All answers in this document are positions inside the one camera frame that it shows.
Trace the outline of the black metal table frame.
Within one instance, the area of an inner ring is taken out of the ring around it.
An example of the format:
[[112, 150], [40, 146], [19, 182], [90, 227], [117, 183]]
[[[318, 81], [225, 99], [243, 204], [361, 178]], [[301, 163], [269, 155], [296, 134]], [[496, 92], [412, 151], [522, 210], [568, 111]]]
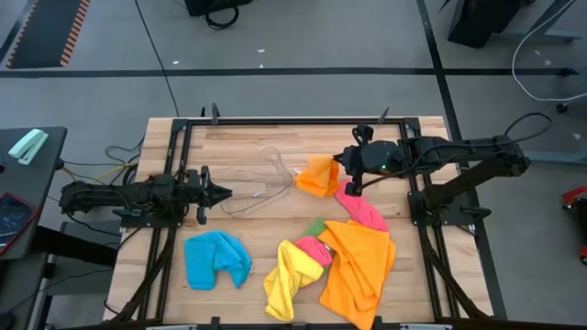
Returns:
[[[138, 178], [177, 168], [181, 160], [189, 167], [207, 166], [214, 183], [230, 189], [258, 191], [259, 155], [267, 147], [276, 148], [282, 164], [295, 172], [315, 154], [338, 154], [353, 143], [351, 129], [355, 117], [223, 117], [217, 125], [206, 118], [195, 122], [190, 135], [171, 142], [172, 120], [152, 118], [138, 161]], [[428, 323], [433, 318], [425, 262], [418, 229], [409, 217], [406, 180], [381, 181], [368, 189], [365, 198], [383, 215], [397, 247], [377, 314], [391, 327], [401, 323]], [[297, 238], [317, 217], [344, 220], [347, 213], [333, 199], [316, 198], [288, 184], [277, 190], [263, 206], [251, 209], [240, 218], [225, 214], [219, 206], [206, 213], [205, 225], [198, 225], [189, 214], [178, 229], [172, 265], [161, 273], [151, 288], [148, 316], [157, 312], [160, 286], [167, 296], [163, 322], [167, 325], [195, 325], [205, 329], [217, 319], [221, 330], [339, 330], [349, 327], [341, 316], [323, 307], [318, 299], [325, 287], [320, 280], [300, 290], [293, 300], [294, 319], [278, 321], [265, 313], [264, 277], [276, 264], [276, 251], [284, 239]], [[253, 270], [241, 288], [236, 288], [226, 273], [217, 277], [210, 291], [192, 290], [185, 278], [183, 243], [210, 230], [223, 230], [238, 238], [252, 257]]]

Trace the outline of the black orange-striped floor mat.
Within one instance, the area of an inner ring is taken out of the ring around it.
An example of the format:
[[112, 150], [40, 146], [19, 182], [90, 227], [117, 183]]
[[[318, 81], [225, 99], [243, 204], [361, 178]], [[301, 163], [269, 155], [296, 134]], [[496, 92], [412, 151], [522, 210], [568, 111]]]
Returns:
[[90, 4], [91, 0], [34, 0], [6, 67], [37, 69], [67, 66]]

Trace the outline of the green microfiber towel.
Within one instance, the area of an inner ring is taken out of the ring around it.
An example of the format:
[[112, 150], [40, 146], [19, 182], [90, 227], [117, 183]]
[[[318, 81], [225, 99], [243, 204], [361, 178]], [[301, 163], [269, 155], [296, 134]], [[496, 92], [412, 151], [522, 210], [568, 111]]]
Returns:
[[303, 237], [318, 237], [322, 232], [324, 232], [327, 229], [325, 221], [325, 218], [316, 218], [303, 232]]

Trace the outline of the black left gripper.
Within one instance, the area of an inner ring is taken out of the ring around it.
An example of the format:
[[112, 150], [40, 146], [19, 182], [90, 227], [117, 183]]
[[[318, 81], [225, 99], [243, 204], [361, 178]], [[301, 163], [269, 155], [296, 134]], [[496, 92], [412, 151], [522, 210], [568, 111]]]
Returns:
[[207, 222], [205, 209], [211, 209], [214, 205], [230, 198], [232, 191], [212, 183], [207, 166], [203, 166], [200, 171], [188, 170], [186, 177], [187, 201], [189, 204], [198, 205], [196, 221], [199, 225], [205, 225]]

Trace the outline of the mint green stapler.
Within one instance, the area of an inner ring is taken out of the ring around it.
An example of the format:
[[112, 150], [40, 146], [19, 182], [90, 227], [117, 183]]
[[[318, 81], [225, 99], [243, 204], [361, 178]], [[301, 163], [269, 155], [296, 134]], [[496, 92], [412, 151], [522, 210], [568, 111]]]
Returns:
[[22, 165], [29, 165], [48, 137], [49, 135], [40, 129], [31, 129], [8, 151], [8, 155]]

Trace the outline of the black floor cabinet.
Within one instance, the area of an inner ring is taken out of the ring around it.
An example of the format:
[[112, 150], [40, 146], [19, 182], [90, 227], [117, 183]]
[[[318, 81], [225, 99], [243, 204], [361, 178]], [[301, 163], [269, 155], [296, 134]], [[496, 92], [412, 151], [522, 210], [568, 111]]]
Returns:
[[522, 0], [456, 0], [448, 40], [480, 49], [493, 34], [502, 33], [522, 6]]

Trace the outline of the smartphone with red case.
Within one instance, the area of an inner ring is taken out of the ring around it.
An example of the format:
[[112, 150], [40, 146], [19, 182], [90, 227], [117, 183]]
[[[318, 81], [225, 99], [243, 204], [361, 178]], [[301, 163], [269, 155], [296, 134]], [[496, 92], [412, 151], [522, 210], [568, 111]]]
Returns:
[[39, 211], [10, 192], [0, 196], [0, 256], [24, 233]]

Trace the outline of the clear plastic container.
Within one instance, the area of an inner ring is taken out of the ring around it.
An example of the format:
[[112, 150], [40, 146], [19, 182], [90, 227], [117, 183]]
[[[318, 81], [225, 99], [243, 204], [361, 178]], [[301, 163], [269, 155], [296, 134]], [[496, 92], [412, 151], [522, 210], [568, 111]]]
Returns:
[[220, 208], [233, 218], [244, 218], [277, 202], [294, 183], [294, 176], [275, 147], [266, 147], [237, 165], [220, 169], [215, 179], [232, 191]]

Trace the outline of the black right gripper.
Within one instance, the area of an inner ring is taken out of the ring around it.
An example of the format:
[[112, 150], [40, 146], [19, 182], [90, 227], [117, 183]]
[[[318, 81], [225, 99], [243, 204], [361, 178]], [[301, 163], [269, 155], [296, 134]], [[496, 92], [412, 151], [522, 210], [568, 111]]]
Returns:
[[357, 145], [344, 148], [342, 154], [333, 155], [332, 159], [343, 165], [351, 177], [346, 184], [345, 194], [361, 196], [366, 183], [362, 182], [365, 173], [385, 176], [393, 172], [393, 143], [386, 140], [372, 142], [374, 129], [367, 125], [358, 125], [351, 130]]

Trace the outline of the grey metal table foot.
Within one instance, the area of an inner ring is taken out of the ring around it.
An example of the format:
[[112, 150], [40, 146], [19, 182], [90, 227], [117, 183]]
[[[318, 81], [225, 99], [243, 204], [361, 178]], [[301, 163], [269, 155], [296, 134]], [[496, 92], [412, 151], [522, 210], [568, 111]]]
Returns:
[[530, 151], [525, 155], [533, 162], [554, 163], [564, 165], [587, 165], [587, 151], [555, 152], [555, 151]]

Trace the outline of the red wheeled cart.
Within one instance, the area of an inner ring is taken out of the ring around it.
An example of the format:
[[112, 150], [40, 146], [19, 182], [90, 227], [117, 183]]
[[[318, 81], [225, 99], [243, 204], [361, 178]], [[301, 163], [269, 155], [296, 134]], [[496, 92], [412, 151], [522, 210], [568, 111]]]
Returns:
[[584, 245], [580, 247], [579, 258], [587, 266], [587, 185], [580, 186], [562, 195], [562, 209], [576, 215]]

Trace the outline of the bunched pink microfiber towel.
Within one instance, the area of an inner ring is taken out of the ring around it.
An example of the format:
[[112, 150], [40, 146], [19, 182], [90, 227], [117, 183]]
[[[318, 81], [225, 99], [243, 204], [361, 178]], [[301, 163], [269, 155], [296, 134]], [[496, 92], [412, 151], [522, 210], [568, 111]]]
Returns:
[[329, 249], [315, 236], [302, 236], [294, 244], [323, 268], [329, 267], [332, 263]]

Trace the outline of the small orange microfiber towel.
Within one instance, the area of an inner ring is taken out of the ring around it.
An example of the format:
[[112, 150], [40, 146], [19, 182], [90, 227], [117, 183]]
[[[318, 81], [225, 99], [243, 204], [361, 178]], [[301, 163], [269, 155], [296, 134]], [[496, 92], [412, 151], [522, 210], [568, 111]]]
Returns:
[[329, 155], [314, 155], [295, 177], [298, 189], [318, 198], [332, 196], [339, 187], [339, 164]]

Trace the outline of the blue microfiber towel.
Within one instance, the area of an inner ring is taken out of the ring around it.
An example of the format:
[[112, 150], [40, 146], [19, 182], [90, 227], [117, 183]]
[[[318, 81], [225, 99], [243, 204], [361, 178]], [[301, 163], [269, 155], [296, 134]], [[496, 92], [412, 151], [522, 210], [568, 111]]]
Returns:
[[186, 279], [191, 289], [209, 291], [216, 274], [225, 271], [239, 289], [252, 269], [252, 258], [244, 245], [224, 231], [210, 231], [184, 241]]

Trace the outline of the large orange microfiber towel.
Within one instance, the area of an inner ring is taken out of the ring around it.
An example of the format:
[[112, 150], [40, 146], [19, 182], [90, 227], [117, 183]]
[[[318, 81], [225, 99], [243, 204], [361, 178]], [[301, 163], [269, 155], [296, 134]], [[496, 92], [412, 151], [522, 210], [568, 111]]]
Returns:
[[325, 225], [318, 239], [330, 247], [334, 257], [319, 303], [359, 330], [370, 330], [396, 246], [389, 233], [353, 220], [326, 221]]

